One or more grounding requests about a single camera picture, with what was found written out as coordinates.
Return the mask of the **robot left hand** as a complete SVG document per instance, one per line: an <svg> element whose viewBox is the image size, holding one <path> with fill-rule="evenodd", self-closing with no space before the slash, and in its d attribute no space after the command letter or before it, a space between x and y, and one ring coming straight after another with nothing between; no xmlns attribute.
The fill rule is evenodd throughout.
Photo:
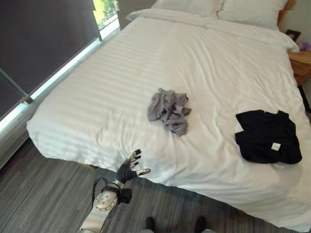
<svg viewBox="0 0 311 233"><path fill-rule="evenodd" d="M139 164L139 159L141 158L141 150L135 150L130 154L124 162L121 164L116 173L116 180L125 184L136 177L146 175L151 172L150 168L144 168L140 170L134 170L134 168Z"/></svg>

